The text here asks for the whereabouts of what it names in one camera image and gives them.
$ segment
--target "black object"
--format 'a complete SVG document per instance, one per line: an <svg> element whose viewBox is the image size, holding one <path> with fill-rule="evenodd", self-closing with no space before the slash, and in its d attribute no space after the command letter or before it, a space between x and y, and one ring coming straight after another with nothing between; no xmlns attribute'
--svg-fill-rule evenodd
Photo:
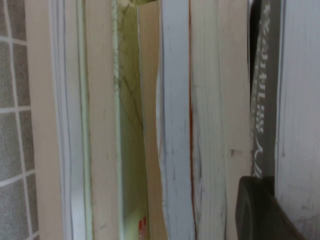
<svg viewBox="0 0 320 240"><path fill-rule="evenodd" d="M239 240L305 240L274 197L274 177L244 176L235 210Z"/></svg>

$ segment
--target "book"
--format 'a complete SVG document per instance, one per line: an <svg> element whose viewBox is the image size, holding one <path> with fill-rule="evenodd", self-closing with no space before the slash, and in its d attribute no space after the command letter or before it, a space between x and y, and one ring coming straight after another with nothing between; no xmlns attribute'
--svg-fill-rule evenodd
<svg viewBox="0 0 320 240"><path fill-rule="evenodd" d="M281 1L261 3L251 88L250 145L255 176L274 176Z"/></svg>
<svg viewBox="0 0 320 240"><path fill-rule="evenodd" d="M275 196L307 240L320 239L320 3L281 2Z"/></svg>

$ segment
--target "dark book spine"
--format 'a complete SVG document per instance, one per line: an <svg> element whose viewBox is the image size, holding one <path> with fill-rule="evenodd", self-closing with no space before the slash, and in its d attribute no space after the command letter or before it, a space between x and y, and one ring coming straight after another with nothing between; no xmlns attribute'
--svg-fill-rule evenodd
<svg viewBox="0 0 320 240"><path fill-rule="evenodd" d="M251 91L251 157L255 176L275 175L281 0L262 0Z"/></svg>

